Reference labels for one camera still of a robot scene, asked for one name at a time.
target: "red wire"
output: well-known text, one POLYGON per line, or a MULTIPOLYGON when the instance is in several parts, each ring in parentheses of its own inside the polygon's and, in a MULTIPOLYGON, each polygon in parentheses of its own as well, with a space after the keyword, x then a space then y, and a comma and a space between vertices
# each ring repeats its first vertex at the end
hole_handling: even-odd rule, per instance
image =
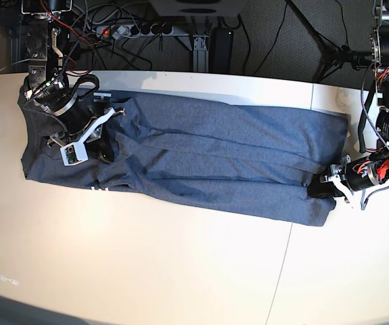
MULTIPOLYGON (((65 23, 62 22, 61 20, 58 20, 51 12, 49 12, 49 11, 47 10, 47 8, 46 8, 45 5, 44 5, 44 0, 40 0, 40 2, 41 2, 41 5, 42 5, 42 7, 43 7, 45 13, 46 13, 48 16, 50 16, 51 19, 55 20, 56 22, 58 22, 58 23, 61 24, 62 26, 65 26, 66 28, 68 28, 69 30, 71 30, 71 31, 74 33, 75 36, 80 37, 80 35, 73 29, 73 27, 71 27, 71 26, 65 24, 65 23)), ((86 40, 86 38, 80 37, 80 39, 82 39, 88 46, 92 46, 92 44, 90 44, 90 42, 88 42, 88 40, 86 40)))
POLYGON ((73 69, 75 68, 75 66, 77 65, 77 62, 73 59, 73 58, 68 58, 70 60, 70 62, 73 63, 73 65, 69 68, 69 69, 73 69))
POLYGON ((361 164, 361 166, 358 168, 358 174, 361 173, 361 172, 363 171, 363 168, 364 168, 366 165, 368 165, 370 162, 371 162, 370 160, 367 160, 367 161, 363 162, 363 163, 361 164))

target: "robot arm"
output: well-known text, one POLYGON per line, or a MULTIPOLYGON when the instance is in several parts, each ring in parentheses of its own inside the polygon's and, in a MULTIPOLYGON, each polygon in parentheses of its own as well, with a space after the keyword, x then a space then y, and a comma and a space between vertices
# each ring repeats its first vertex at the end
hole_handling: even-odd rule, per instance
MULTIPOLYGON (((345 196, 349 202, 354 202, 353 192, 364 191, 389 181, 389 25, 382 25, 383 20, 389 20, 389 1, 381 1, 377 10, 379 12, 375 15, 377 26, 373 29, 371 36, 373 63, 364 76, 365 80, 367 73, 372 69, 375 81, 370 87, 365 102, 363 101, 363 84, 362 111, 358 127, 360 153, 369 152, 370 155, 353 162, 349 157, 345 157, 339 165, 328 167, 321 175, 313 178, 308 187, 309 196, 315 198, 345 196), (374 98, 380 108, 375 123, 368 116, 374 98), (377 135, 376 148, 365 147, 363 131, 366 121, 377 135)), ((372 192, 365 200, 362 200, 361 208, 364 209, 369 197, 380 190, 372 192)))
POLYGON ((77 165, 89 156, 105 163, 114 160, 104 123, 115 113, 110 107, 87 106, 83 100, 99 89, 99 79, 86 74, 70 88, 66 68, 70 54, 80 42, 69 43, 70 31, 61 17, 71 10, 66 0, 23 0, 22 12, 30 15, 27 47, 30 54, 28 76, 24 80, 27 110, 40 110, 62 125, 64 132, 50 136, 49 144, 61 147, 66 166, 77 165), (93 88, 80 95, 79 85, 92 83, 93 88))

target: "black cable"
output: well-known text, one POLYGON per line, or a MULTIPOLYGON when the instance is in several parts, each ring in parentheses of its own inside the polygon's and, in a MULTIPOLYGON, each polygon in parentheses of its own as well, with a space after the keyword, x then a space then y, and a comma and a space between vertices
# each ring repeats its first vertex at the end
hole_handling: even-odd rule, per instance
POLYGON ((115 39, 112 39, 112 56, 111 58, 113 58, 113 53, 114 53, 114 46, 116 45, 116 40, 115 39))
POLYGON ((149 14, 149 9, 151 8, 150 3, 149 5, 146 5, 145 12, 143 13, 143 19, 146 19, 147 15, 149 14))
POLYGON ((343 16, 343 7, 342 4, 338 0, 334 0, 338 5, 340 6, 340 11, 342 13, 342 22, 344 27, 344 32, 346 33, 346 46, 349 47, 349 39, 348 39, 348 29, 346 27, 346 23, 344 22, 344 16, 343 16))
POLYGON ((133 53, 133 52, 131 52, 131 51, 129 51, 129 50, 127 50, 127 49, 124 48, 124 45, 125 45, 129 40, 130 40, 130 39, 127 39, 127 40, 120 46, 120 49, 123 50, 123 52, 125 52, 126 54, 129 54, 130 56, 134 56, 134 57, 136 57, 137 59, 140 59, 140 60, 143 60, 143 61, 149 63, 149 65, 150 65, 149 71, 151 71, 151 70, 152 70, 152 67, 153 67, 153 64, 152 64, 151 61, 149 61, 148 59, 143 58, 143 57, 137 55, 136 53, 133 53))
POLYGON ((286 3, 286 6, 284 7, 284 14, 283 14, 283 20, 281 21, 281 24, 278 28, 278 31, 277 31, 277 34, 275 35, 275 40, 274 40, 274 43, 273 43, 273 46, 271 46, 271 48, 269 49, 268 53, 266 54, 266 56, 263 58, 262 62, 259 64, 259 67, 256 69, 256 71, 254 71, 253 75, 252 76, 255 76, 256 73, 260 70, 260 68, 262 67, 262 65, 265 63, 265 61, 267 60, 269 54, 271 54, 272 50, 274 49, 274 46, 275 44, 277 43, 277 40, 278 40, 278 36, 280 35, 280 30, 281 30, 281 27, 283 27, 283 23, 284 23, 284 20, 286 18, 286 11, 288 9, 288 3, 286 3))
POLYGON ((380 188, 376 191, 373 191, 372 193, 370 193, 364 200, 364 203, 363 205, 361 205, 361 210, 365 210, 365 207, 367 206, 367 203, 369 203, 369 199, 372 195, 376 194, 376 193, 379 193, 379 192, 382 192, 382 191, 385 191, 385 190, 389 190, 389 186, 386 186, 385 188, 380 188))
POLYGON ((238 24, 237 24, 237 26, 235 26, 235 27, 232 27, 232 26, 229 26, 227 23, 226 23, 226 21, 225 21, 225 19, 224 19, 224 17, 221 17, 221 22, 223 23, 223 25, 224 26, 226 26, 228 29, 231 29, 231 30, 237 30, 239 27, 241 27, 241 20, 239 20, 238 19, 238 24))
MULTIPOLYGON (((155 41, 159 36, 160 36, 160 34, 157 34, 157 35, 153 36, 147 43, 144 43, 144 44, 139 48, 139 50, 137 51, 137 53, 136 53, 137 56, 140 56, 140 54, 144 51, 144 49, 145 49, 149 44, 151 44, 153 41, 155 41)), ((137 59, 137 58, 134 57, 134 58, 130 61, 130 65, 131 65, 132 63, 134 63, 136 59, 137 59)))
POLYGON ((246 76, 247 75, 247 63, 248 63, 248 60, 250 59, 250 54, 251 54, 251 40, 250 40, 250 36, 248 35, 246 25, 244 24, 244 21, 242 20, 241 15, 237 15, 237 19, 239 21, 239 24, 242 26, 242 29, 244 30, 244 34, 246 35, 247 42, 248 42, 247 56, 246 56, 246 59, 244 60, 244 64, 242 65, 242 72, 243 72, 244 76, 246 76))
POLYGON ((142 17, 139 17, 138 15, 135 15, 135 14, 132 14, 131 12, 129 12, 128 10, 126 10, 125 8, 122 8, 122 11, 124 11, 126 14, 130 15, 130 17, 134 17, 135 19, 139 20, 139 21, 143 21, 143 22, 151 22, 150 20, 148 19, 145 19, 145 18, 142 18, 142 17))
POLYGON ((112 51, 111 49, 109 49, 109 48, 107 48, 107 47, 102 47, 102 48, 105 49, 107 52, 110 52, 110 53, 113 52, 113 54, 115 54, 115 55, 118 56, 119 58, 123 59, 123 60, 127 63, 126 66, 132 66, 135 70, 140 70, 140 68, 138 68, 137 66, 135 66, 134 64, 132 64, 131 61, 128 60, 126 57, 124 57, 122 54, 120 54, 120 53, 118 53, 118 52, 116 52, 116 51, 112 51))
POLYGON ((373 124, 373 121, 371 120, 371 118, 369 116, 369 113, 368 113, 368 111, 367 111, 367 109, 366 109, 366 107, 364 105, 364 84, 365 84, 365 79, 367 78, 367 73, 369 72, 369 70, 371 69, 372 66, 373 66, 373 63, 371 63, 370 66, 366 69, 366 71, 364 73, 364 76, 363 76, 363 82, 362 82, 362 85, 361 85, 361 106, 363 107, 363 111, 364 111, 365 117, 369 121, 369 124, 370 124, 371 128, 375 131, 375 133, 377 135, 377 138, 382 142, 384 147, 387 148, 387 150, 389 151, 389 146, 387 145, 386 141, 384 140, 384 138, 381 136, 381 134, 379 133, 379 131, 377 130, 377 128, 373 124))
MULTIPOLYGON (((122 23, 129 23, 129 22, 133 22, 133 19, 130 17, 119 17, 119 18, 115 18, 115 19, 109 19, 107 20, 106 22, 103 22, 101 24, 93 24, 93 27, 98 27, 98 26, 109 26, 109 25, 117 25, 117 23, 120 21, 120 20, 126 20, 125 22, 122 22, 122 23)), ((142 22, 138 19, 135 20, 137 24, 142 24, 142 22)))
POLYGON ((96 44, 93 45, 93 52, 95 53, 95 55, 99 58, 99 61, 101 61, 102 63, 102 66, 104 67, 104 70, 108 70, 107 69, 107 66, 106 66, 106 63, 104 62, 100 52, 97 50, 97 46, 96 44))
POLYGON ((97 66, 98 59, 96 58, 97 56, 95 55, 95 51, 92 51, 92 58, 91 58, 91 69, 94 70, 95 67, 97 66))
POLYGON ((71 47, 71 50, 69 51, 68 55, 66 56, 64 65, 62 66, 62 69, 60 70, 59 74, 64 74, 66 72, 66 68, 68 66, 69 59, 71 58, 72 53, 74 53, 74 50, 80 44, 81 38, 85 34, 86 27, 87 27, 87 20, 89 19, 89 6, 87 4, 87 0, 85 0, 85 23, 83 24, 83 29, 81 31, 80 37, 77 39, 77 41, 74 43, 74 45, 71 47))
POLYGON ((44 115, 44 116, 51 117, 53 120, 58 122, 60 124, 60 126, 62 127, 62 129, 64 130, 64 132, 66 134, 68 134, 68 129, 66 128, 66 125, 60 119, 58 119, 56 116, 54 116, 54 115, 52 115, 50 113, 43 112, 42 110, 33 110, 32 108, 27 108, 25 105, 21 106, 20 108, 22 110, 27 111, 27 112, 33 112, 33 113, 37 113, 37 114, 41 114, 41 115, 44 115))
POLYGON ((18 0, 12 1, 12 0, 7 0, 7 1, 2 1, 1 2, 1 8, 7 9, 7 8, 14 8, 17 7, 20 4, 18 0))
MULTIPOLYGON (((139 51, 137 51, 137 55, 139 56, 141 54, 141 52, 144 51, 144 49, 149 45, 151 44, 153 41, 155 41, 160 35, 161 35, 161 32, 162 32, 162 29, 164 27, 165 23, 162 24, 162 26, 160 27, 160 29, 158 30, 158 32, 145 44, 143 44, 140 48, 139 48, 139 51)), ((130 61, 130 64, 134 63, 135 60, 137 58, 134 57, 131 61, 130 61)))
POLYGON ((102 9, 107 8, 107 7, 109 7, 109 6, 110 6, 110 7, 117 7, 118 10, 119 10, 120 17, 122 17, 123 13, 122 13, 122 10, 121 10, 120 6, 117 5, 117 4, 114 4, 114 3, 109 3, 109 4, 107 4, 107 5, 103 5, 103 6, 101 6, 101 7, 96 8, 96 9, 93 10, 95 13, 93 14, 93 16, 92 16, 92 18, 91 18, 91 25, 94 25, 93 21, 95 20, 96 15, 97 15, 102 9))
MULTIPOLYGON (((373 102, 373 98, 376 93, 376 81, 373 80, 369 94, 367 95, 367 98, 365 99, 364 102, 364 107, 367 112, 370 110, 371 103, 373 102)), ((365 118, 364 111, 361 111, 361 115, 359 117, 359 123, 358 123, 358 141, 359 141, 359 152, 361 154, 364 154, 366 152, 366 147, 365 147, 365 140, 364 140, 364 128, 365 128, 365 121, 367 119, 365 118)))

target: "white table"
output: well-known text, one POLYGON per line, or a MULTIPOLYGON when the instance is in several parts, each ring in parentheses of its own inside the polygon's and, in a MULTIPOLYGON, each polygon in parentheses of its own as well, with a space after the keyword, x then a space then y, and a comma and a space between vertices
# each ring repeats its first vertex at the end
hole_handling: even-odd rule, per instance
MULTIPOLYGON (((346 151, 358 156, 357 90, 213 74, 95 74, 102 89, 349 114, 346 151)), ((19 283, 0 281, 0 295, 126 325, 389 321, 389 191, 364 212, 340 199, 325 226, 313 228, 26 181, 26 124, 16 104, 24 77, 0 76, 0 274, 19 283)))

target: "black floor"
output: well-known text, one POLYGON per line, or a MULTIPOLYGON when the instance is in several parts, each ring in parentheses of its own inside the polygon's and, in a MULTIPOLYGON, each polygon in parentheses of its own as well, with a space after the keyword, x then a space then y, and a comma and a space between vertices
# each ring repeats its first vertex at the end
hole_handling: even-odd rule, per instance
MULTIPOLYGON (((373 1, 339 1, 343 7, 350 48, 357 51, 369 51, 371 48, 369 36, 374 24, 371 15, 373 1)), ((338 45, 345 43, 346 36, 340 6, 335 0, 294 0, 294 2, 320 33, 338 45)), ((252 42, 248 75, 254 73, 272 46, 283 19, 284 8, 284 0, 249 0, 241 12, 252 42)), ((229 24, 237 24, 236 18, 229 18, 227 21, 229 24)), ((126 48, 135 51, 143 42, 143 39, 131 39, 126 48)), ((247 50, 248 43, 240 28, 235 32, 231 74, 242 74, 242 63, 247 50)), ((111 58, 110 53, 104 50, 101 52, 109 70, 120 70, 125 66, 125 62, 119 57, 111 58)), ((183 72, 191 70, 191 52, 172 37, 163 39, 162 49, 159 41, 155 41, 142 53, 142 56, 153 62, 154 70, 183 72)), ((317 44, 293 11, 288 8, 277 44, 257 76, 311 82, 318 69, 320 58, 317 44)), ((140 60, 136 62, 136 65, 145 70, 149 66, 148 63, 140 60)), ((363 71, 355 71, 347 65, 322 83, 358 89, 361 86, 362 77, 363 71)))

